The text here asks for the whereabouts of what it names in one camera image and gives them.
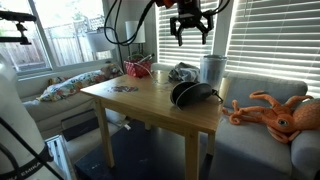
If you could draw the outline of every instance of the chair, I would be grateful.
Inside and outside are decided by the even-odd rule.
[[[302,81],[260,75],[226,72],[225,81],[230,85],[224,106],[230,111],[234,99],[239,107],[269,107],[264,100],[249,98],[256,90],[268,92],[282,104],[307,92]],[[291,143],[283,144],[270,135],[265,124],[242,121],[233,125],[223,115],[215,137],[213,166],[218,180],[315,179],[320,171],[320,130],[303,131]]]

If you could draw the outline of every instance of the orange octopus plush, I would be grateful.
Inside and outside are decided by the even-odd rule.
[[[282,143],[292,141],[302,130],[320,128],[320,99],[312,96],[293,96],[284,105],[264,91],[256,91],[250,94],[252,99],[265,99],[271,104],[271,108],[252,106],[239,108],[236,100],[232,101],[233,113],[223,109],[223,113],[230,116],[232,124],[240,124],[241,120],[264,123],[270,134]]]

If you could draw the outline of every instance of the window blinds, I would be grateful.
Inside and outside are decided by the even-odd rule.
[[[226,69],[303,80],[320,98],[320,1],[239,0]]]
[[[215,9],[217,0],[201,0],[201,11]],[[184,29],[182,32],[182,46],[178,40],[170,34],[170,18],[178,17],[177,5],[170,9],[159,8],[158,11],[158,62],[176,65],[179,62],[200,66],[200,58],[212,54],[214,30],[210,31],[206,38],[206,44],[202,44],[202,33],[197,28]],[[202,18],[202,23],[207,27],[207,20]]]

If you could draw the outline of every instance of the cloth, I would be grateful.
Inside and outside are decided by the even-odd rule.
[[[200,80],[200,69],[196,66],[180,62],[169,72],[169,79],[198,83]]]

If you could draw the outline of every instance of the cushion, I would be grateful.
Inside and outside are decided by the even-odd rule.
[[[83,93],[78,93],[60,101],[42,102],[39,100],[32,100],[24,102],[23,105],[26,107],[32,118],[37,122],[56,114],[66,112],[88,101],[92,101],[92,97]]]
[[[224,103],[228,108],[232,108],[231,102],[234,99],[238,101],[240,108],[248,106],[269,107],[270,104],[266,100],[249,98],[249,95],[257,90],[264,90],[281,104],[294,95],[303,96],[308,91],[308,86],[303,81],[235,72],[225,72],[224,77],[230,79],[230,87]]]
[[[320,172],[319,139],[319,129],[304,130],[292,141],[291,159],[296,179],[315,179]]]
[[[223,115],[215,139],[215,147],[219,151],[237,156],[244,162],[252,160],[257,166],[266,165],[283,174],[291,174],[290,147],[274,139],[264,124],[243,121],[240,125],[233,125]]]
[[[62,83],[50,85],[38,100],[58,101],[65,99],[68,96],[78,93],[81,88],[89,87],[105,80],[106,78],[101,70],[83,73],[65,80]]]
[[[120,67],[109,64],[100,70],[79,74],[75,77],[56,77],[49,79],[49,87],[37,98],[39,101],[58,101],[66,99],[85,88],[123,75]]]

